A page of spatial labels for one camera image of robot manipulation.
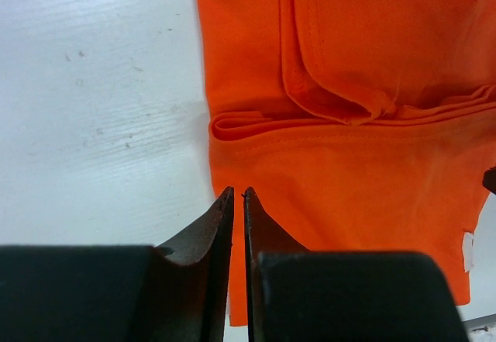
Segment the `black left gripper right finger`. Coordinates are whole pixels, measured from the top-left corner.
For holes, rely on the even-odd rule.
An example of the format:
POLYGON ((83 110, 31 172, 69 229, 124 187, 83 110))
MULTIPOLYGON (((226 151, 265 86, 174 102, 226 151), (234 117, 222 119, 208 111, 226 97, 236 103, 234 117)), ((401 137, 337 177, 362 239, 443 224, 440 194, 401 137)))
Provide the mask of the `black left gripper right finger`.
POLYGON ((251 341, 465 341, 446 279, 411 251, 311 251, 243 195, 251 341))

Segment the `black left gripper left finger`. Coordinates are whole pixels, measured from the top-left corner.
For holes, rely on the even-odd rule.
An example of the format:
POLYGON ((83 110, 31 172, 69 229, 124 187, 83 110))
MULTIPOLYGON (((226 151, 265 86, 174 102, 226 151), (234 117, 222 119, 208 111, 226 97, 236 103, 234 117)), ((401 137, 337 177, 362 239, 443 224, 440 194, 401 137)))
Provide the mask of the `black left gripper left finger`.
POLYGON ((156 246, 4 246, 3 341, 221 341, 234 191, 156 246))

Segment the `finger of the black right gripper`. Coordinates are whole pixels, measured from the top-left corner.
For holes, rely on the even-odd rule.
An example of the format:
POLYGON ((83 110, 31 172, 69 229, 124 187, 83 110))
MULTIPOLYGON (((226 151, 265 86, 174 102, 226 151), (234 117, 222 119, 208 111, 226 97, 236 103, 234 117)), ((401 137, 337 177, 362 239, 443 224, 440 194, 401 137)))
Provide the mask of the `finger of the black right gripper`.
POLYGON ((496 194, 496 167, 487 169, 484 172, 481 184, 492 194, 496 194))

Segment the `orange t shirt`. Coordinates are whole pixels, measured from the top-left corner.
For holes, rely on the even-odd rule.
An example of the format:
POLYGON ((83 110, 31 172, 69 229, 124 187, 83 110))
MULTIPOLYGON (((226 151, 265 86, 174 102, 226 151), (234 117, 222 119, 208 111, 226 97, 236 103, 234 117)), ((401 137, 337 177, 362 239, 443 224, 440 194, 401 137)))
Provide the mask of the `orange t shirt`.
POLYGON ((197 0, 212 187, 311 250, 415 250, 470 301, 495 0, 197 0))

